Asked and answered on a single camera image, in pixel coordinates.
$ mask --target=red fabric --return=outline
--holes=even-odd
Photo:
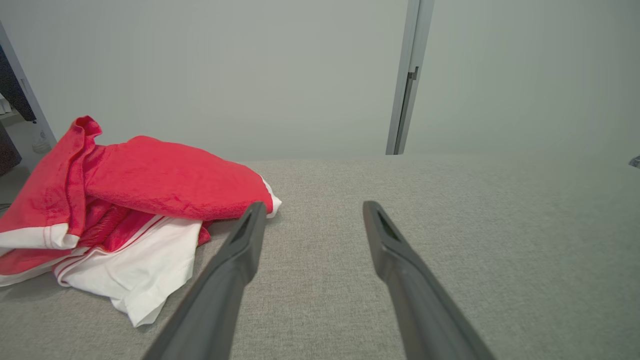
[[[0,233],[68,224],[67,234],[80,237],[77,247],[116,251],[162,215],[204,220],[201,245],[211,238],[206,227],[213,220],[239,218],[255,201],[273,210],[262,178],[245,166],[146,136],[96,145],[101,133],[91,117],[73,122],[0,218]],[[0,275],[19,274],[71,251],[12,250],[0,256]]]

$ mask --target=gray carpet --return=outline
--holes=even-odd
[[[465,156],[247,163],[284,205],[268,222],[232,359],[402,359],[361,207],[376,200],[499,359],[640,357],[640,172],[627,164]],[[232,222],[214,226],[196,269]],[[0,288],[3,359],[137,359],[107,299],[51,274]]]

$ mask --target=white panel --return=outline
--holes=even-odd
[[[405,153],[640,154],[640,3],[436,1]]]
[[[384,154],[406,0],[0,0],[57,137],[232,160]]]

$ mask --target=crumpled towel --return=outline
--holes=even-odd
[[[53,271],[137,327],[191,277],[213,220],[255,201],[273,217],[282,202],[246,166],[146,136],[96,145],[101,133],[91,117],[74,121],[0,218],[0,286]]]

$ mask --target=dark fabric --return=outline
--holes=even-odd
[[[18,165],[22,158],[15,145],[0,123],[0,176],[5,175],[14,166]]]
[[[15,108],[20,115],[27,121],[34,121],[36,115],[33,114],[31,106],[27,102],[27,97],[24,96],[22,88],[18,83],[18,79],[15,77],[9,60],[7,60],[2,47],[0,46],[0,94],[11,104],[12,108]]]

